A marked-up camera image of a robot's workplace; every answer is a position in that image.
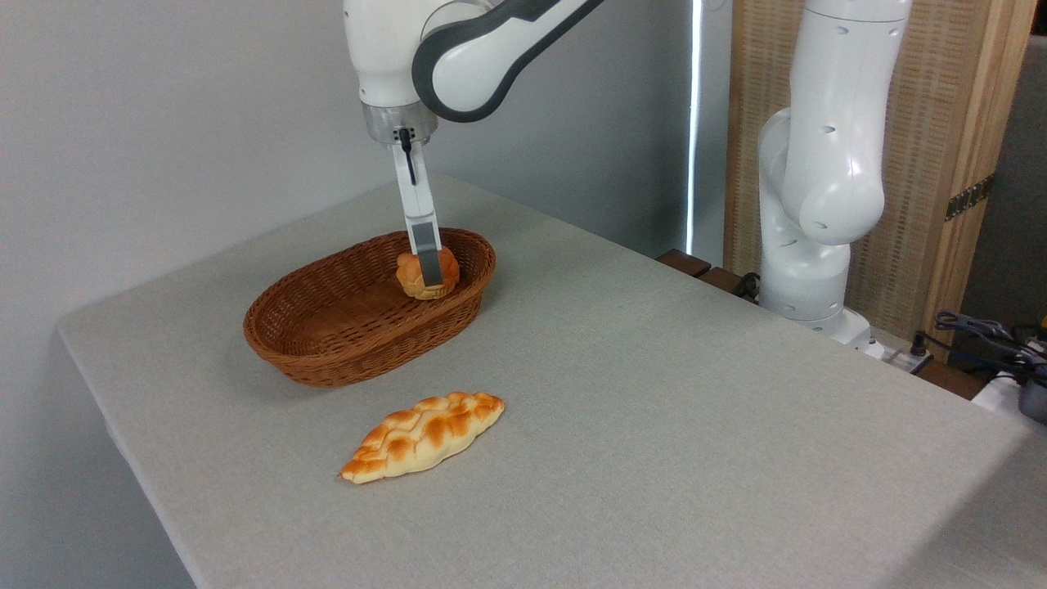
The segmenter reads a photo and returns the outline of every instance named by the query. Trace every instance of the white wall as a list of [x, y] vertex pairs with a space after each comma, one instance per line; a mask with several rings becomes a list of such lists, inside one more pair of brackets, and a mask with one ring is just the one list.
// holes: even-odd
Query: white wall
[[[430, 167], [681, 246], [689, 15], [608, 0]], [[190, 586], [55, 322], [392, 181], [340, 3], [8, 0], [0, 27], [0, 586]]]

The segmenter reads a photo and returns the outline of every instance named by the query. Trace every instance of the braided bread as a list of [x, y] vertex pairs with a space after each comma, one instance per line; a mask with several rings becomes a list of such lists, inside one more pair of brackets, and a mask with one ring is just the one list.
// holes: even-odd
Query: braided bread
[[453, 392], [421, 401], [382, 420], [340, 476], [361, 484], [431, 469], [469, 448], [505, 408], [502, 400], [487, 393]]

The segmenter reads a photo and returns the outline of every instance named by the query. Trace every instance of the light strip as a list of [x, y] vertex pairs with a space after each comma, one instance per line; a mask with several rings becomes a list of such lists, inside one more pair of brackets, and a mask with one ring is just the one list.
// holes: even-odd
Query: light strip
[[698, 110], [701, 103], [701, 13], [705, 0], [693, 0], [691, 15], [691, 123], [687, 145], [687, 241], [684, 250], [694, 254], [694, 184], [696, 181], [694, 162], [698, 152]]

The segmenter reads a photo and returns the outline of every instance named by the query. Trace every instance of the table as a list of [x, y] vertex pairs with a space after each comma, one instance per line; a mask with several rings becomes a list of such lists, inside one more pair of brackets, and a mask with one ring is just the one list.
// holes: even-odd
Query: table
[[[66, 318], [194, 581], [213, 587], [1044, 587], [1047, 440], [713, 286], [477, 187], [476, 321], [335, 390], [241, 334], [268, 285], [401, 228], [395, 187]], [[335, 479], [387, 413], [506, 401], [438, 468]]]

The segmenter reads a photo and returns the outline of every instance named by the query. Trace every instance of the metal hinge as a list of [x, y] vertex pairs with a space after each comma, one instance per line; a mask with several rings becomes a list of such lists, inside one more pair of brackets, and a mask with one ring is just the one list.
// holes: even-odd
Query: metal hinge
[[949, 208], [945, 209], [945, 220], [951, 221], [960, 212], [988, 198], [988, 190], [993, 187], [994, 177], [995, 174], [989, 174], [984, 180], [949, 199]]

